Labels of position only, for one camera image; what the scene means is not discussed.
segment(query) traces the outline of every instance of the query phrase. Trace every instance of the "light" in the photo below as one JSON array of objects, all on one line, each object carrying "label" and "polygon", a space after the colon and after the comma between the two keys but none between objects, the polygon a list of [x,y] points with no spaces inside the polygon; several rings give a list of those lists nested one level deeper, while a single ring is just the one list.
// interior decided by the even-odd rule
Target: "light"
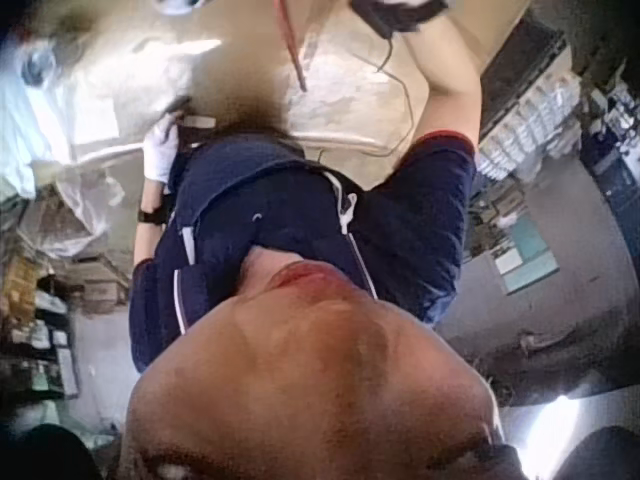
[{"label": "light", "polygon": [[573,430],[580,404],[565,396],[547,405],[536,419],[526,447],[518,449],[524,474],[531,480],[547,480],[555,473]]},{"label": "light", "polygon": [[213,38],[211,40],[195,40],[192,42],[167,44],[158,41],[149,42],[140,52],[144,55],[151,56],[179,56],[179,55],[200,55],[209,50],[222,45],[222,41]]}]

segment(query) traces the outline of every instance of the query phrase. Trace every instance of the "shirt sleeve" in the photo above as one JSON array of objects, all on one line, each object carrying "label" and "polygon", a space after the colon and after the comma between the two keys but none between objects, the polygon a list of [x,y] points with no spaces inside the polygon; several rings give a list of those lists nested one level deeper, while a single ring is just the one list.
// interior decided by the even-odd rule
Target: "shirt sleeve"
[{"label": "shirt sleeve", "polygon": [[376,252],[380,276],[395,278],[385,280],[387,299],[428,323],[455,296],[475,174],[471,142],[436,132],[418,141],[365,198],[358,228]]},{"label": "shirt sleeve", "polygon": [[474,149],[463,135],[434,132],[409,150],[400,167],[373,192],[434,228],[461,239],[471,186],[476,174]]}]

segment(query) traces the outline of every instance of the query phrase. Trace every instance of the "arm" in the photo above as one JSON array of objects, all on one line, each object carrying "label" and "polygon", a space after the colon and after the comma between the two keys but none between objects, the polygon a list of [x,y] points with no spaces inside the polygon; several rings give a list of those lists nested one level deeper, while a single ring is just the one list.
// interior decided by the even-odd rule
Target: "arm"
[{"label": "arm", "polygon": [[482,88],[470,52],[457,28],[440,15],[403,38],[429,83],[430,95],[415,138],[438,130],[465,135],[477,148]]},{"label": "arm", "polygon": [[[142,188],[142,201],[140,210],[145,213],[153,213],[162,206],[164,196],[164,183],[154,180],[145,180]],[[138,223],[136,229],[136,241],[133,248],[133,264],[139,265],[144,260],[153,258],[156,247],[164,228],[150,223]]]},{"label": "arm", "polygon": [[[143,144],[144,187],[140,210],[154,213],[162,207],[164,187],[178,154],[177,114],[165,115],[147,134]],[[138,223],[133,248],[133,265],[154,257],[164,228],[150,223]]]}]

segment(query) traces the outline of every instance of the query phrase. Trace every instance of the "red trim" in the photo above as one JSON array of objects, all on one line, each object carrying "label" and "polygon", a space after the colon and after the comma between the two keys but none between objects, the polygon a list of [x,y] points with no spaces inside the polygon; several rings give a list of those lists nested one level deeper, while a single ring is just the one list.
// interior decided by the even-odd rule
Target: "red trim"
[{"label": "red trim", "polygon": [[422,137],[420,137],[418,140],[416,140],[413,143],[413,146],[419,143],[422,143],[424,141],[431,140],[432,138],[438,138],[438,137],[455,137],[465,142],[469,147],[469,151],[473,153],[476,152],[476,147],[473,145],[473,142],[469,140],[469,137],[467,137],[464,133],[456,132],[455,130],[436,130],[434,132],[429,132],[426,135],[423,135]]},{"label": "red trim", "polygon": [[402,167],[403,165],[406,164],[407,162],[407,158],[409,157],[409,155],[411,154],[411,151],[416,148],[419,147],[421,144],[428,142],[429,140],[433,140],[435,138],[456,138],[458,140],[461,140],[462,142],[465,143],[465,145],[468,148],[468,153],[472,156],[475,157],[475,153],[476,153],[476,149],[473,146],[473,142],[471,140],[469,140],[469,137],[467,137],[465,134],[460,133],[460,132],[456,132],[455,130],[436,130],[434,132],[429,132],[426,135],[423,135],[422,137],[420,137],[418,140],[416,140],[415,142],[413,142],[413,145],[411,145],[411,147],[409,148],[409,150],[407,151],[407,153],[405,153],[402,158],[398,161],[398,163],[396,164],[394,170],[399,169],[400,167]]}]

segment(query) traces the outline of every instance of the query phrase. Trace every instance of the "plastic bag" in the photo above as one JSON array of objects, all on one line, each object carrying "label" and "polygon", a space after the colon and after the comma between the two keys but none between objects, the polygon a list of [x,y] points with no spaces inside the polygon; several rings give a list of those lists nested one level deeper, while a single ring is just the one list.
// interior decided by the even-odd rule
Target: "plastic bag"
[{"label": "plastic bag", "polygon": [[32,203],[18,230],[33,248],[54,258],[71,258],[106,233],[124,198],[106,171],[69,171],[56,191]]}]

